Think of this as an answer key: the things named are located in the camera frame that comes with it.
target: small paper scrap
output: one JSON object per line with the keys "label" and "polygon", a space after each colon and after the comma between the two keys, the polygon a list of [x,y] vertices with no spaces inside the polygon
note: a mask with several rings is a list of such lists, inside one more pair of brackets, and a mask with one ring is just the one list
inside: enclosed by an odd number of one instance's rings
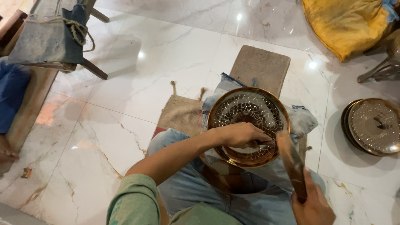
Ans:
{"label": "small paper scrap", "polygon": [[24,168],[24,173],[21,175],[21,178],[29,178],[32,173],[32,169]]}

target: yellow cloth bag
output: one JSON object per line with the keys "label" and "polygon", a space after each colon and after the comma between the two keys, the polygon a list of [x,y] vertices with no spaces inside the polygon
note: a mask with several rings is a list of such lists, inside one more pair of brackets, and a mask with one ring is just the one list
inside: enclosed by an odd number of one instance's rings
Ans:
{"label": "yellow cloth bag", "polygon": [[388,23],[381,0],[302,0],[306,20],[343,62],[374,46]]}

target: white marble floor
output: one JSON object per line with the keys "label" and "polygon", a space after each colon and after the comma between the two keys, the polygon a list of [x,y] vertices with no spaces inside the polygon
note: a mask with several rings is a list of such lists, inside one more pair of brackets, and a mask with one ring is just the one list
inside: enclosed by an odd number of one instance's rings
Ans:
{"label": "white marble floor", "polygon": [[[180,96],[195,99],[205,86],[207,97],[240,48],[251,45],[291,58],[280,99],[304,105],[318,120],[306,165],[327,184],[335,224],[400,224],[400,157],[360,152],[339,124],[353,100],[398,104],[400,81],[356,82],[385,55],[339,63],[295,0],[98,0],[96,6],[111,21],[89,20],[96,50],[84,56],[109,79],[80,67],[57,75],[21,159],[0,180],[0,202],[49,224],[103,224],[122,175],[144,157],[172,94],[170,81]],[[22,179],[26,167],[32,176]]]}

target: light blue jeans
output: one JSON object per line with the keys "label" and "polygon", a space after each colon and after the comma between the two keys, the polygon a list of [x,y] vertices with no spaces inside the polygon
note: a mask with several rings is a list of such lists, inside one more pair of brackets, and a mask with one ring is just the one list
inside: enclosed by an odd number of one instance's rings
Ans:
{"label": "light blue jeans", "polygon": [[[150,142],[149,155],[156,153],[165,146],[187,138],[189,136],[171,128],[161,132]],[[290,192],[271,184],[258,193],[228,194],[208,183],[199,172],[202,171],[203,166],[201,159],[195,158],[158,186],[161,199],[170,216],[197,203],[204,202],[235,217],[244,225],[296,224]],[[324,190],[323,180],[313,171],[312,176],[314,181],[319,183]]]}

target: metal plate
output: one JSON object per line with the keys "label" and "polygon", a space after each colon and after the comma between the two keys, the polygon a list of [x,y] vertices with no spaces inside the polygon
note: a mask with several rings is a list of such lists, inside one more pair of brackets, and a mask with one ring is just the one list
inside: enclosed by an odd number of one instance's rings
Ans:
{"label": "metal plate", "polygon": [[[239,122],[252,123],[273,140],[279,131],[290,132],[289,116],[283,104],[260,88],[243,87],[222,95],[210,110],[207,129]],[[270,145],[261,145],[259,151],[247,152],[227,146],[214,149],[222,159],[239,167],[260,167],[279,156],[278,149]]]}
{"label": "metal plate", "polygon": [[400,152],[400,111],[379,98],[360,100],[349,109],[348,127],[365,151],[387,156]]}
{"label": "metal plate", "polygon": [[363,147],[361,147],[361,146],[356,142],[356,140],[355,140],[355,139],[353,138],[353,136],[351,135],[351,132],[350,132],[350,129],[349,129],[349,126],[348,126],[348,116],[349,116],[350,109],[354,106],[354,104],[355,104],[356,102],[358,102],[358,101],[360,101],[360,100],[361,100],[361,99],[352,101],[352,102],[350,102],[350,103],[344,108],[344,110],[343,110],[343,112],[342,112],[342,116],[341,116],[341,118],[340,118],[340,126],[342,127],[342,131],[343,131],[343,133],[344,133],[344,136],[346,137],[346,139],[347,139],[354,147],[356,147],[357,149],[359,149],[359,150],[361,150],[361,151],[363,151],[363,152],[366,152],[366,153],[368,153],[368,154],[372,154],[372,153],[366,151]]}

